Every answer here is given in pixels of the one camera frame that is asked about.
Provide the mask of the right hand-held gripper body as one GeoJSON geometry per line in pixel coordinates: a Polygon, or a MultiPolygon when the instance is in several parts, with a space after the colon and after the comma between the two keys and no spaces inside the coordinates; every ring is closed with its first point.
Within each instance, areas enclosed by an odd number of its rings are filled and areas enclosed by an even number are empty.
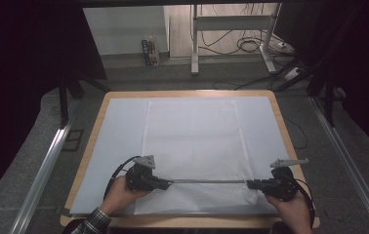
{"type": "Polygon", "coordinates": [[[266,194],[273,196],[282,201],[292,200],[302,187],[294,178],[290,166],[307,164],[308,159],[292,160],[292,159],[277,159],[270,164],[273,178],[263,179],[261,190],[266,194]]]}

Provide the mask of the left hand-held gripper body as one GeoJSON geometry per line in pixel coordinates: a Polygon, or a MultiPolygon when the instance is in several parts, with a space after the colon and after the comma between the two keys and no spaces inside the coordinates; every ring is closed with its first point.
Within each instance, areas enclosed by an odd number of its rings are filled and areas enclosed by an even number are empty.
{"type": "Polygon", "coordinates": [[[152,174],[155,161],[152,155],[133,159],[134,166],[126,173],[127,186],[132,191],[152,191],[159,187],[159,178],[152,174]]]}

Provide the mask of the white mesh laundry bag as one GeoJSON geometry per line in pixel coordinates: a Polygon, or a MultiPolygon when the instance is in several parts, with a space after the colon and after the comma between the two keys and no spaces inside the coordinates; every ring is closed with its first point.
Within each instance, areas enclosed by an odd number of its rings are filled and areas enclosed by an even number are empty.
{"type": "Polygon", "coordinates": [[[166,100],[148,104],[143,154],[152,155],[153,173],[179,180],[136,202],[137,215],[201,214],[254,206],[258,192],[234,100],[166,100]]]}

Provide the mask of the person's right hand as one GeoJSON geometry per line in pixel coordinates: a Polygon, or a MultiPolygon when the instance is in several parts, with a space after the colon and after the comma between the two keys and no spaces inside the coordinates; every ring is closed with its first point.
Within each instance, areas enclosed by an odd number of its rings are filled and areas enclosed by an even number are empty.
{"type": "Polygon", "coordinates": [[[305,197],[297,192],[290,201],[281,201],[273,196],[266,195],[267,201],[279,212],[282,220],[292,229],[310,228],[310,214],[305,197]]]}

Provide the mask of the person's left hand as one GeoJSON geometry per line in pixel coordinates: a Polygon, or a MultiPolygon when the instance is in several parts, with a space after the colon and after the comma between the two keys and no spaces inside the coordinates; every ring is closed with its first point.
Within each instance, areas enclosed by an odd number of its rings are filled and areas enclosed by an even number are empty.
{"type": "Polygon", "coordinates": [[[126,177],[119,176],[111,185],[107,196],[100,205],[100,210],[107,215],[112,215],[125,210],[137,199],[149,194],[149,191],[131,191],[127,187],[126,177]]]}

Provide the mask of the white table mat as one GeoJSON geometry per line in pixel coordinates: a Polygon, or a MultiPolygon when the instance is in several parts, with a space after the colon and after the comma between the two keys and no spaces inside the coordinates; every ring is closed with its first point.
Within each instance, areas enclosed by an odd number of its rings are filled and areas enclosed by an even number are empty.
{"type": "MultiPolygon", "coordinates": [[[[107,186],[107,183],[110,179],[110,176],[114,173],[114,171],[116,170],[116,168],[125,163],[127,159],[133,157],[133,156],[146,156],[143,154],[143,138],[144,138],[144,126],[145,126],[145,121],[146,121],[146,113],[147,113],[147,107],[148,104],[152,101],[166,101],[166,100],[162,100],[162,99],[157,99],[157,100],[151,100],[149,102],[145,102],[143,100],[139,100],[137,102],[137,104],[143,109],[143,114],[144,117],[142,118],[138,118],[138,119],[134,119],[132,122],[128,123],[128,122],[121,122],[119,124],[115,123],[115,121],[110,120],[108,122],[106,122],[104,125],[108,128],[112,128],[116,131],[120,131],[120,132],[126,132],[126,135],[121,135],[118,136],[114,139],[112,139],[109,144],[115,147],[115,152],[117,154],[119,154],[119,156],[121,157],[121,162],[116,164],[114,167],[112,167],[109,170],[109,178],[106,182],[106,185],[103,187],[102,193],[100,194],[100,200],[95,204],[95,207],[97,207],[103,200],[103,194],[105,191],[105,188],[107,186]]],[[[249,104],[249,103],[253,103],[255,100],[253,98],[248,98],[245,100],[235,100],[236,105],[237,105],[237,111],[238,111],[238,116],[239,116],[239,121],[240,121],[240,126],[241,126],[241,130],[243,132],[244,135],[244,140],[245,137],[248,135],[248,131],[246,128],[245,123],[243,122],[243,117],[242,117],[242,112],[241,112],[241,108],[243,107],[243,105],[249,104]]],[[[249,162],[250,162],[250,167],[253,170],[253,166],[256,165],[258,163],[258,161],[256,159],[253,158],[253,153],[250,152],[248,150],[248,143],[245,140],[245,144],[246,144],[246,150],[249,156],[249,162]]],[[[254,178],[270,178],[271,174],[266,175],[266,176],[260,176],[257,175],[254,170],[253,170],[253,177],[251,179],[254,178]]],[[[179,184],[180,181],[177,180],[172,180],[172,184],[176,183],[179,184]]],[[[212,210],[208,213],[201,213],[201,214],[224,214],[224,215],[228,215],[228,214],[237,214],[237,213],[247,213],[247,211],[254,209],[255,206],[257,206],[259,204],[259,196],[262,194],[259,191],[258,192],[258,201],[257,204],[254,206],[241,206],[239,207],[239,209],[233,210],[233,211],[228,211],[225,210],[223,212],[218,212],[218,210],[212,210]]],[[[130,214],[134,214],[135,213],[135,207],[136,204],[129,207],[128,208],[128,213],[130,214]]],[[[76,200],[75,201],[75,208],[70,210],[72,214],[74,215],[83,215],[83,214],[88,214],[92,211],[87,209],[87,204],[85,203],[85,201],[83,200],[76,200]]]]}

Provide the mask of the black floor grille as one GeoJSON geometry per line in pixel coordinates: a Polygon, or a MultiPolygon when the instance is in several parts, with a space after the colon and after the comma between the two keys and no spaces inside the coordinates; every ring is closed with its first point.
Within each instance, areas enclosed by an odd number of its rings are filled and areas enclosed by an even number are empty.
{"type": "Polygon", "coordinates": [[[65,152],[77,151],[81,143],[83,134],[84,134],[83,130],[71,130],[65,139],[62,151],[65,152]]]}

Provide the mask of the wooden table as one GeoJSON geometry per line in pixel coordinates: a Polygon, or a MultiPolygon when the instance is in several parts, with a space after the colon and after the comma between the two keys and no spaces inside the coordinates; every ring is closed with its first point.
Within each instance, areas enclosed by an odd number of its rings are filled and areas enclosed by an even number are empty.
{"type": "MultiPolygon", "coordinates": [[[[255,101],[241,108],[248,135],[248,150],[258,161],[252,168],[259,176],[270,174],[269,164],[276,159],[295,160],[295,152],[282,113],[273,92],[258,91],[145,91],[109,92],[102,101],[99,114],[89,137],[80,166],[72,183],[65,207],[75,208],[76,200],[83,200],[91,210],[101,199],[100,194],[109,178],[109,170],[121,162],[115,147],[109,142],[126,132],[116,131],[104,124],[110,120],[119,124],[144,117],[139,100],[149,102],[157,99],[184,100],[206,98],[219,100],[255,101]]],[[[259,204],[247,213],[237,214],[126,214],[111,219],[112,227],[120,228],[219,228],[219,229],[266,229],[280,219],[276,209],[265,196],[259,196],[259,204]]]]}

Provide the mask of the black metal stand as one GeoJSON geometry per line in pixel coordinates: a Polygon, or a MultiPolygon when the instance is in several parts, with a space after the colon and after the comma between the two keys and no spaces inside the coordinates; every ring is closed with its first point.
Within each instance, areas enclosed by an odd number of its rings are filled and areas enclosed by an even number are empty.
{"type": "Polygon", "coordinates": [[[110,92],[109,87],[101,84],[100,82],[78,71],[73,71],[72,73],[64,74],[60,79],[59,85],[61,130],[64,129],[69,122],[69,110],[67,105],[66,91],[69,91],[70,94],[76,99],[82,98],[84,96],[84,90],[81,87],[80,81],[87,82],[91,86],[103,91],[105,94],[110,92]]]}
{"type": "Polygon", "coordinates": [[[325,88],[324,107],[323,114],[325,120],[331,127],[334,127],[333,120],[333,101],[334,101],[334,78],[330,74],[330,65],[327,58],[323,58],[317,64],[311,67],[307,67],[303,72],[289,81],[271,88],[273,92],[282,92],[299,83],[300,81],[311,77],[311,80],[307,86],[307,95],[309,97],[316,97],[321,92],[322,88],[325,88]]]}

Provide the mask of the white power strip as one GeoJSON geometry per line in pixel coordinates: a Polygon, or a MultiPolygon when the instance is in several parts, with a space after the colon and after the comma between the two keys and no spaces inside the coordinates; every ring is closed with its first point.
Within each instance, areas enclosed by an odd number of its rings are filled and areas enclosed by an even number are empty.
{"type": "Polygon", "coordinates": [[[302,70],[299,67],[294,67],[291,71],[289,71],[284,79],[285,80],[291,80],[293,78],[295,78],[297,75],[299,75],[302,72],[302,70]]]}

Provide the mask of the colourful printed packet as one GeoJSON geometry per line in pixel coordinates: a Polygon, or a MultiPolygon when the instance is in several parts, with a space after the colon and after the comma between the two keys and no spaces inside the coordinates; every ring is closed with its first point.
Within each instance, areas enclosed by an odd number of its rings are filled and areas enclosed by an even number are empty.
{"type": "Polygon", "coordinates": [[[159,51],[156,40],[152,35],[146,35],[142,40],[144,62],[147,66],[159,64],[159,51]]]}

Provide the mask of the aluminium rail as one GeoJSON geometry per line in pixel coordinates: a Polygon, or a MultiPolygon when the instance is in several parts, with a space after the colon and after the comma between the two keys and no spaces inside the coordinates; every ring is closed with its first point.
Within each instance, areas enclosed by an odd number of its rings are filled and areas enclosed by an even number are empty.
{"type": "Polygon", "coordinates": [[[340,158],[340,161],[345,168],[348,177],[350,178],[357,194],[359,195],[366,211],[369,214],[369,185],[366,180],[363,178],[360,170],[356,167],[349,151],[344,145],[341,137],[339,136],[335,127],[332,127],[328,120],[324,115],[324,108],[321,100],[318,97],[310,97],[308,99],[312,104],[314,111],[318,117],[319,122],[321,123],[326,135],[330,139],[332,145],[334,146],[337,155],[340,158]]]}
{"type": "Polygon", "coordinates": [[[25,234],[58,160],[71,125],[72,120],[68,120],[65,125],[57,130],[8,234],[25,234]]]}

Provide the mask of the white desk frame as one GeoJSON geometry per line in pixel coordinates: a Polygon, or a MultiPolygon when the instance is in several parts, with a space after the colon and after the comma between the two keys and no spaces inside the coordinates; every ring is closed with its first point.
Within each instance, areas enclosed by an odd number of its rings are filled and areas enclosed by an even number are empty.
{"type": "Polygon", "coordinates": [[[268,46],[272,36],[275,23],[278,17],[281,4],[277,3],[270,15],[259,16],[219,16],[219,17],[200,17],[197,15],[197,6],[193,6],[193,16],[191,22],[192,52],[191,52],[191,74],[199,73],[198,56],[198,33],[201,31],[219,30],[265,30],[266,37],[260,44],[259,49],[266,68],[270,74],[276,73],[276,68],[269,55],[268,46]]]}

